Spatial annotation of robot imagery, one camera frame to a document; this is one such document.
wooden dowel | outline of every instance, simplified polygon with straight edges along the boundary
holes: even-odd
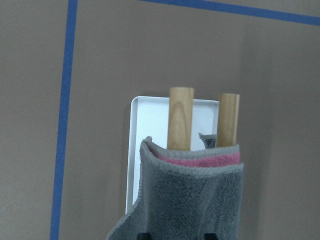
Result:
[[[168,149],[190,151],[193,105],[193,88],[170,88]]]
[[[219,102],[219,117],[216,147],[236,145],[240,95],[222,93]]]

pink cloth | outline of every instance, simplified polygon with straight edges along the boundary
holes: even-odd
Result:
[[[240,163],[240,152],[198,159],[174,159],[160,155],[156,155],[156,157],[167,163],[193,168],[214,168]]]

white plastic container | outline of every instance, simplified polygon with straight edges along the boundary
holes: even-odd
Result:
[[[204,149],[199,133],[217,134],[219,102],[193,100],[191,151]],[[167,148],[169,98],[137,96],[131,102],[128,170],[125,212],[138,197],[140,178],[140,144],[148,136],[162,148]]]

gray microfiber cloth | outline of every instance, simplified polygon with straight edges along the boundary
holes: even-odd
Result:
[[[136,240],[147,232],[152,240],[203,240],[215,233],[219,240],[236,240],[242,197],[243,164],[188,167],[155,157],[194,161],[239,152],[239,146],[200,151],[163,149],[151,137],[140,147],[138,197],[107,240]]]
[[[202,140],[205,149],[213,149],[216,147],[216,134],[203,135],[199,132],[199,137]]]

blue tape line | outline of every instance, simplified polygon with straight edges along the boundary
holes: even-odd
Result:
[[[282,20],[300,24],[320,26],[320,17],[274,11],[262,8],[226,4],[208,0],[141,0],[160,4],[176,5],[194,9],[205,9],[224,13],[248,15],[266,19]]]
[[[64,56],[62,67],[62,82],[60,93],[60,109],[58,133],[56,141],[55,170],[51,210],[50,240],[59,239],[62,190],[67,142],[68,112],[71,88],[72,62],[74,54],[76,18],[78,0],[68,1],[65,29]]]

